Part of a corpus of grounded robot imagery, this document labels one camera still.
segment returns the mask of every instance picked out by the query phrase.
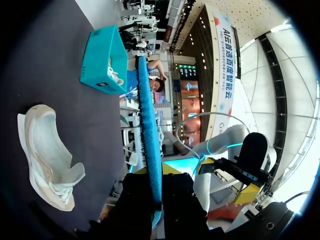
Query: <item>display screen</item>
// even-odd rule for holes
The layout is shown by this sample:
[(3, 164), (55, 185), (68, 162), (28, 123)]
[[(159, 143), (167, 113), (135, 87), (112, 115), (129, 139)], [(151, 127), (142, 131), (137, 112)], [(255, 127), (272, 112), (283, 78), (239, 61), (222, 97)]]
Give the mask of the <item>display screen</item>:
[(197, 68), (192, 65), (179, 65), (180, 79), (181, 80), (197, 80)]
[[(200, 99), (198, 82), (195, 80), (181, 80), (182, 120), (199, 114)], [(194, 117), (183, 123), (182, 134), (188, 137), (185, 143), (194, 147), (200, 142), (200, 117)]]

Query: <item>person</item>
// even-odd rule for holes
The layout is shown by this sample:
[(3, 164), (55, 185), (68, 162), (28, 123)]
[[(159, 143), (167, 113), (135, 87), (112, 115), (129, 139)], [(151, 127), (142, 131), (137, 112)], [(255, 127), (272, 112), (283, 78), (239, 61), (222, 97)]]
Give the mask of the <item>person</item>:
[[(157, 69), (160, 73), (160, 78), (152, 79), (149, 78), (150, 89), (153, 92), (162, 92), (165, 89), (165, 81), (167, 77), (164, 72), (164, 66), (160, 60), (153, 60), (147, 63), (146, 65), (148, 74)], [(137, 79), (137, 70), (128, 70), (126, 75), (126, 93), (120, 95), (120, 102), (123, 102), (127, 99), (134, 99), (138, 95), (138, 79)]]

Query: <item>shoe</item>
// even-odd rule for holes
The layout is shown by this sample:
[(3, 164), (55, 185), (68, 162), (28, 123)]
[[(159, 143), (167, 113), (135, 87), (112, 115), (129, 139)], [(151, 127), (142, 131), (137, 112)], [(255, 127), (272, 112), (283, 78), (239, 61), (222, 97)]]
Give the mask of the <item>shoe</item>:
[(113, 68), (111, 67), (110, 63), (109, 63), (109, 66), (108, 66), (108, 75), (109, 75), (110, 77), (112, 77), (112, 79), (113, 79), (117, 84), (119, 84), (120, 86), (121, 86), (122, 84), (124, 84), (124, 80), (121, 79), (121, 78), (119, 78), (119, 77), (117, 76), (118, 73), (113, 70)]
[(140, 43), (138, 43), (137, 45), (136, 45), (136, 47), (138, 47), (138, 48), (146, 48), (147, 47), (147, 43), (145, 42), (145, 41), (143, 41), (143, 42), (140, 42)]
[(58, 135), (56, 112), (36, 105), (26, 115), (18, 114), (17, 120), (33, 189), (56, 209), (72, 211), (73, 187), (86, 175), (85, 167), (81, 162), (71, 167), (72, 155)]

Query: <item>banner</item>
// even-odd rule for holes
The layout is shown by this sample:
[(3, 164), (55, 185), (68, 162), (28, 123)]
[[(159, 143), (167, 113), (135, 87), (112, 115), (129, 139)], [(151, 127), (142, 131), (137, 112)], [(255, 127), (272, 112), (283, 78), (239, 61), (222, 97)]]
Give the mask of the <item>banner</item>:
[[(227, 16), (219, 12), (213, 13), (217, 40), (219, 46), (219, 95), (217, 101), (217, 112), (231, 114), (234, 101), (235, 86), (235, 52), (236, 45), (231, 23)], [(212, 130), (212, 137), (223, 133), (229, 124), (228, 116), (216, 115)]]

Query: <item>table surface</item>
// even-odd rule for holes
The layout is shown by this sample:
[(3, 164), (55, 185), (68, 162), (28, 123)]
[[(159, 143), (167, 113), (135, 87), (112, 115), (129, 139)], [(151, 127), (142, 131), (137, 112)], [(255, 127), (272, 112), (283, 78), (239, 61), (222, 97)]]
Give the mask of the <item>table surface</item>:
[[(65, 230), (87, 230), (89, 220), (98, 219), (124, 164), (119, 96), (80, 83), (92, 30), (74, 1), (51, 1), (20, 35), (0, 72), (0, 200), (18, 224), (39, 236), (48, 232), (33, 215), (32, 201)], [(71, 212), (47, 204), (30, 184), (17, 114), (32, 103), (56, 111), (57, 130), (73, 155), (72, 165), (84, 164), (86, 176), (73, 188)]]

